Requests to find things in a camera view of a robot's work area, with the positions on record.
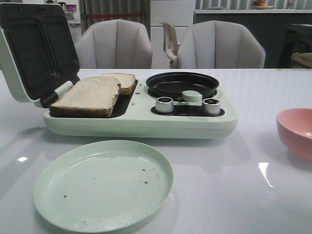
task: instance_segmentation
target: white table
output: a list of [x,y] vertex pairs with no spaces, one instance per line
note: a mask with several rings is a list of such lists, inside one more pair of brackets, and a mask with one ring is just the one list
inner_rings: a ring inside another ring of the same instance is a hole
[[[146,78],[165,72],[119,71]],[[238,126],[219,140],[129,139],[160,150],[175,174],[173,190],[161,210],[131,233],[311,233],[312,163],[284,147],[275,116],[287,108],[312,108],[312,71],[193,71],[220,81],[240,114]],[[81,70],[79,76],[104,72],[111,70]],[[71,233],[51,225],[36,211],[35,182],[65,152],[112,139],[53,134],[44,125],[45,111],[13,100],[0,73],[1,234]]]

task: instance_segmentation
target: slice of bread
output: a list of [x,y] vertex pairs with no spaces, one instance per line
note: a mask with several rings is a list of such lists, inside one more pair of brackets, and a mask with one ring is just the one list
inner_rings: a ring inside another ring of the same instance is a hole
[[53,117],[109,117],[120,92],[116,78],[90,77],[78,81],[50,105]]
[[104,73],[102,77],[114,77],[120,81],[120,94],[129,95],[136,86],[136,76],[125,73]]

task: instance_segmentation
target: silver knob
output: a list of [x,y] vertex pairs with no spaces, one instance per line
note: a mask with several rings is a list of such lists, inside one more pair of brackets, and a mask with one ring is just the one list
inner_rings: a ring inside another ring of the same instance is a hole
[[202,109],[209,115],[217,115],[220,113],[220,102],[212,98],[206,98],[202,102]]
[[159,97],[156,99],[155,109],[161,113],[174,111],[174,100],[171,97]]

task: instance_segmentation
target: frying pan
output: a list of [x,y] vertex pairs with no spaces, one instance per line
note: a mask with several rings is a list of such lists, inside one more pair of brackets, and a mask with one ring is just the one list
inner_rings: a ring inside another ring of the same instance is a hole
[[219,81],[199,73],[167,72],[149,77],[146,84],[152,95],[180,101],[182,92],[186,90],[197,91],[203,98],[211,97],[219,86]]

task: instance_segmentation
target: mint green plate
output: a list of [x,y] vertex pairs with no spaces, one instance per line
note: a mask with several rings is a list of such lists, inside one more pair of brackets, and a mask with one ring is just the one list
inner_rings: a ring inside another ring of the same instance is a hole
[[71,150],[39,176],[35,206],[52,224],[83,233],[134,225],[153,214],[173,185],[167,158],[146,144],[101,141]]

